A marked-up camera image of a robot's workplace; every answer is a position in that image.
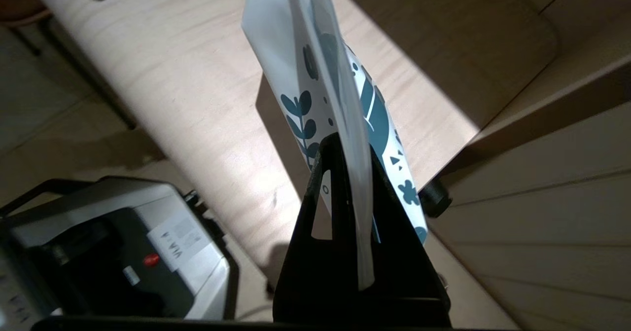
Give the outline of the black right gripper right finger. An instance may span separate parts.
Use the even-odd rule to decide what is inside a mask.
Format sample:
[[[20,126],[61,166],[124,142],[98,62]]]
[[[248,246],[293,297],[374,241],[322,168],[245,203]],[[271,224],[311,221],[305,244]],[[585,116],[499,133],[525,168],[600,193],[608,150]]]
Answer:
[[[450,324],[448,294],[374,149],[370,158],[375,281],[360,293],[360,323]]]

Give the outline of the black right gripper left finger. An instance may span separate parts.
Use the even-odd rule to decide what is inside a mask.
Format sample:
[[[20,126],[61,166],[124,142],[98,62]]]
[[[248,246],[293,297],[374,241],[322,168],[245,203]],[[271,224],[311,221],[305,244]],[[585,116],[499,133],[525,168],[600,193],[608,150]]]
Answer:
[[[324,172],[331,174],[330,240],[312,236]],[[358,291],[350,181],[338,134],[320,143],[273,302],[276,322],[349,322]]]

